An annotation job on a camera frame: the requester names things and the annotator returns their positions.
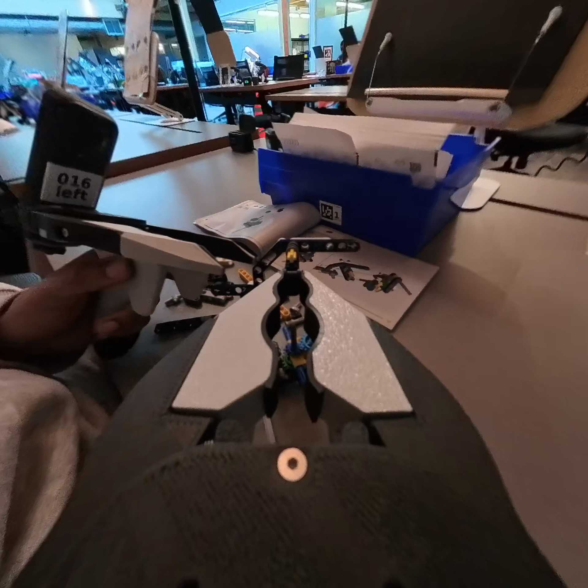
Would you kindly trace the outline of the person's left hand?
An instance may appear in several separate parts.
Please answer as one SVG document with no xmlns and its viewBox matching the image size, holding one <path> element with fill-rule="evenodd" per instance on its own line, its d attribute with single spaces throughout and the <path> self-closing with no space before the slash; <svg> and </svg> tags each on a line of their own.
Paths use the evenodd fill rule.
<svg viewBox="0 0 588 588">
<path fill-rule="evenodd" d="M 1 360 L 56 372 L 96 342 L 138 334 L 150 318 L 130 305 L 101 318 L 96 310 L 103 292 L 133 275 L 130 261 L 88 251 L 20 291 L 1 309 Z"/>
</svg>

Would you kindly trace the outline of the blue plastic bin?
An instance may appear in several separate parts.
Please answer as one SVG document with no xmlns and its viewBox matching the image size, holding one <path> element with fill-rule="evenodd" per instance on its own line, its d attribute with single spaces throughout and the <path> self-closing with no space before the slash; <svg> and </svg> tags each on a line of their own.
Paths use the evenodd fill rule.
<svg viewBox="0 0 588 588">
<path fill-rule="evenodd" d="M 343 233 L 416 256 L 462 210 L 494 146 L 450 135 L 447 176 L 431 188 L 407 175 L 260 149 L 259 185 L 274 205 L 308 203 Z"/>
</svg>

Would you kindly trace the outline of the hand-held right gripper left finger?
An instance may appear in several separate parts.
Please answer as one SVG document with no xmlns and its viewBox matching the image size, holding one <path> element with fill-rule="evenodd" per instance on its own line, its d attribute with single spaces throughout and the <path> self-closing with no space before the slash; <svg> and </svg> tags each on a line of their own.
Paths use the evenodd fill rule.
<svg viewBox="0 0 588 588">
<path fill-rule="evenodd" d="M 266 328 L 278 303 L 276 273 L 215 320 L 171 408 L 218 417 L 262 417 L 276 378 L 276 350 Z"/>
</svg>

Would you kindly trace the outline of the lego instruction booklet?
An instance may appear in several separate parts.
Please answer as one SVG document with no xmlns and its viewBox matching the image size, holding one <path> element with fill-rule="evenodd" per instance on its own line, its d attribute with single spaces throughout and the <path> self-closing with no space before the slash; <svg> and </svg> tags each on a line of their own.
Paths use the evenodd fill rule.
<svg viewBox="0 0 588 588">
<path fill-rule="evenodd" d="M 231 238 L 254 254 L 268 254 L 279 238 L 350 239 L 319 223 L 319 211 L 308 203 L 263 205 L 245 201 L 194 225 Z M 360 241 L 358 252 L 301 253 L 300 266 L 360 309 L 392 329 L 430 283 L 438 268 Z"/>
</svg>

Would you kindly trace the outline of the yellow lego gear assembly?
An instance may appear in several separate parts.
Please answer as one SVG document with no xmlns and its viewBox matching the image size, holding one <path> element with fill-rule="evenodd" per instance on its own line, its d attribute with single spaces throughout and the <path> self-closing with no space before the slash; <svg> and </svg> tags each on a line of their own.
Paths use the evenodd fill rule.
<svg viewBox="0 0 588 588">
<path fill-rule="evenodd" d="M 281 329 L 275 337 L 278 374 L 284 380 L 305 387 L 308 382 L 307 357 L 314 340 L 305 330 L 302 304 L 280 305 Z"/>
</svg>

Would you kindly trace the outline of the person's left forearm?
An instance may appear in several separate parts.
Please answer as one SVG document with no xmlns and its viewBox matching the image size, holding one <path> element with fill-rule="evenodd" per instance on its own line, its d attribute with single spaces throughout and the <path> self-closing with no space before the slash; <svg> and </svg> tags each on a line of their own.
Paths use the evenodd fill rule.
<svg viewBox="0 0 588 588">
<path fill-rule="evenodd" d="M 22 290 L 2 283 L 1 309 Z M 1 361 L 1 587 L 55 525 L 117 396 L 92 346 L 56 372 Z"/>
</svg>

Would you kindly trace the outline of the wooden office desk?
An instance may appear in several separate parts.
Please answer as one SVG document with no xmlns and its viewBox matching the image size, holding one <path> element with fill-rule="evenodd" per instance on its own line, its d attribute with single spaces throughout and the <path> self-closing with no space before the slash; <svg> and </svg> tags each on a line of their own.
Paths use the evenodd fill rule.
<svg viewBox="0 0 588 588">
<path fill-rule="evenodd" d="M 199 89 L 202 101 L 224 108 L 227 123 L 236 124 L 237 106 L 261 107 L 265 114 L 273 112 L 278 102 L 294 104 L 339 103 L 346 100 L 350 73 L 306 76 L 300 79 L 268 81 L 257 85 L 215 85 Z"/>
</svg>

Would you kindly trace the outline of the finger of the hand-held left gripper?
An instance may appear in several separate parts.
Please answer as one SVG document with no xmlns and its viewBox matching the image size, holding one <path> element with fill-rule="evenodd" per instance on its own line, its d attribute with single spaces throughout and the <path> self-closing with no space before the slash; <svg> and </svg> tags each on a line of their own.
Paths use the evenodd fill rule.
<svg viewBox="0 0 588 588">
<path fill-rule="evenodd" d="M 239 245 L 233 239 L 224 238 L 214 234 L 208 234 L 200 230 L 186 231 L 183 229 L 166 228 L 148 224 L 142 219 L 130 217 L 118 217 L 116 215 L 92 215 L 82 218 L 87 222 L 102 224 L 108 228 L 124 228 L 124 230 L 138 229 L 151 235 L 167 236 L 176 240 L 182 240 L 202 246 L 210 254 L 230 260 L 255 260 L 254 253 L 245 246 Z"/>
<path fill-rule="evenodd" d="M 130 299 L 158 299 L 167 276 L 184 298 L 197 299 L 209 275 L 222 275 L 222 260 L 250 263 L 253 255 L 218 236 L 195 235 L 190 240 L 144 231 L 121 232 L 121 256 L 133 261 Z"/>
</svg>

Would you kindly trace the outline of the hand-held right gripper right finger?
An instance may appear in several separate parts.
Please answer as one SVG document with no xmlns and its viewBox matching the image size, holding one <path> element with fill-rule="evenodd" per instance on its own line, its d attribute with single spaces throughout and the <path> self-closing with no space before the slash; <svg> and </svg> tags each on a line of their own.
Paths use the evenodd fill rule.
<svg viewBox="0 0 588 588">
<path fill-rule="evenodd" d="M 371 323 L 355 306 L 313 275 L 307 286 L 305 404 L 312 421 L 395 418 L 413 413 Z"/>
</svg>

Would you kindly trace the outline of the black office chair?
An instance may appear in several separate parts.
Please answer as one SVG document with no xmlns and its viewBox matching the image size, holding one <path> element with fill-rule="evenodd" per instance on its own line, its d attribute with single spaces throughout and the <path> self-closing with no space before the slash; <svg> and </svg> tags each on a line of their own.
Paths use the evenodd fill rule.
<svg viewBox="0 0 588 588">
<path fill-rule="evenodd" d="M 556 122 L 519 131 L 487 129 L 484 139 L 486 143 L 494 143 L 491 161 L 506 158 L 502 166 L 490 168 L 491 171 L 527 175 L 525 168 L 533 154 L 580 146 L 587 141 L 587 129 Z"/>
</svg>

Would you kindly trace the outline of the black lego frame assembly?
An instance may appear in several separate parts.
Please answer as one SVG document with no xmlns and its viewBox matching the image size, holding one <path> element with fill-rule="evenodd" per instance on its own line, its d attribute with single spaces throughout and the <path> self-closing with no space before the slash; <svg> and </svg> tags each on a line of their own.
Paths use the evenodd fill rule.
<svg viewBox="0 0 588 588">
<path fill-rule="evenodd" d="M 219 277 L 210 277 L 208 290 L 215 296 L 238 296 L 242 298 L 261 287 L 266 281 L 265 272 L 281 255 L 285 264 L 281 273 L 275 274 L 276 285 L 285 286 L 285 295 L 299 295 L 305 287 L 303 270 L 300 268 L 303 255 L 308 253 L 354 253 L 360 250 L 358 240 L 349 238 L 292 238 L 279 239 L 270 252 L 261 258 L 252 269 L 251 283 L 235 283 Z"/>
</svg>

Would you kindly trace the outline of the black computer monitor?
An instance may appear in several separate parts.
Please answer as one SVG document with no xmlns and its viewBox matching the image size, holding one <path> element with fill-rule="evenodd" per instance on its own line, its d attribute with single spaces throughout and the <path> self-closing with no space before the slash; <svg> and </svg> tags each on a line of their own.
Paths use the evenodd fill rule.
<svg viewBox="0 0 588 588">
<path fill-rule="evenodd" d="M 274 56 L 273 81 L 291 81 L 304 76 L 305 55 Z"/>
</svg>

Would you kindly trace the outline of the white cardboard box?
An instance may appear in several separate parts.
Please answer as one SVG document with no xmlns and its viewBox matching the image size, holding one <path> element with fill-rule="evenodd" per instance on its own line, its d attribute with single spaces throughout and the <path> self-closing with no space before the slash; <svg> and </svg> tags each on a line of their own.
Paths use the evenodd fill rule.
<svg viewBox="0 0 588 588">
<path fill-rule="evenodd" d="M 447 140 L 461 138 L 452 123 L 303 112 L 272 125 L 266 131 L 272 151 L 390 172 L 417 188 L 445 181 L 462 189 L 481 174 L 476 158 L 460 163 L 450 151 Z"/>
</svg>

